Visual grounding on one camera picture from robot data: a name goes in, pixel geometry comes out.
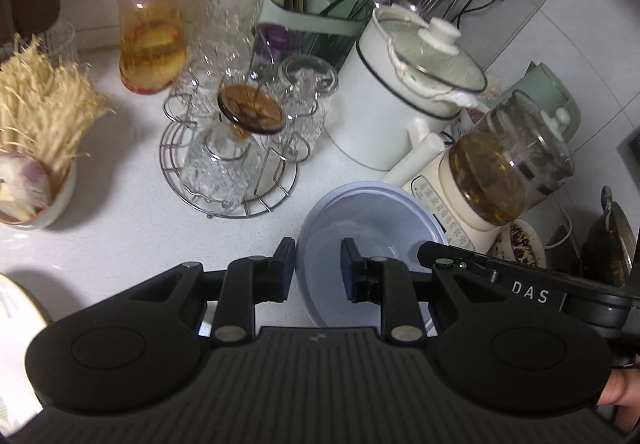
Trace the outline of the person's right hand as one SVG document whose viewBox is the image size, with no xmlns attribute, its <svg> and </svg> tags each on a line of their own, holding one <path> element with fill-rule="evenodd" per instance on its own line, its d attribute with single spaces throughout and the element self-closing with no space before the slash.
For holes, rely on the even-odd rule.
<svg viewBox="0 0 640 444">
<path fill-rule="evenodd" d="M 602 391 L 599 406 L 616 406 L 614 424 L 623 432 L 637 427 L 640 417 L 640 370 L 634 367 L 614 368 Z"/>
</svg>

